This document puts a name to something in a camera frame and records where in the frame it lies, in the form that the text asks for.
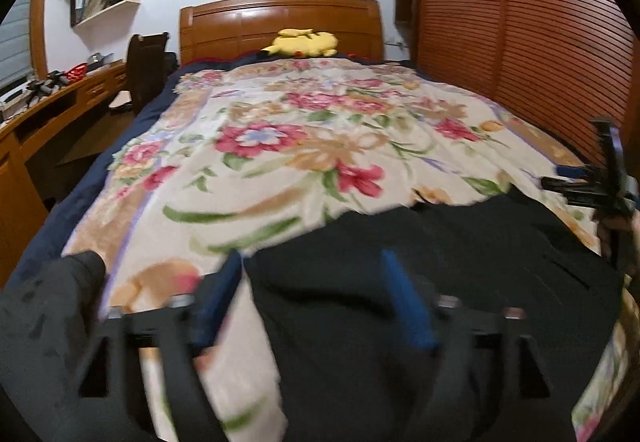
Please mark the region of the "dark jacket sleeve forearm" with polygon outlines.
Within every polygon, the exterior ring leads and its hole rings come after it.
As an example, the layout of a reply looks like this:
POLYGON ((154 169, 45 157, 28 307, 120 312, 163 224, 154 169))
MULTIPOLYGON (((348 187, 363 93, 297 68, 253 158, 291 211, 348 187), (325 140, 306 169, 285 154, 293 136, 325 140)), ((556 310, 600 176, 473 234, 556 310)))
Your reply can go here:
POLYGON ((104 280, 102 258, 84 251, 2 290, 3 441, 55 441, 74 416, 74 373, 104 280))

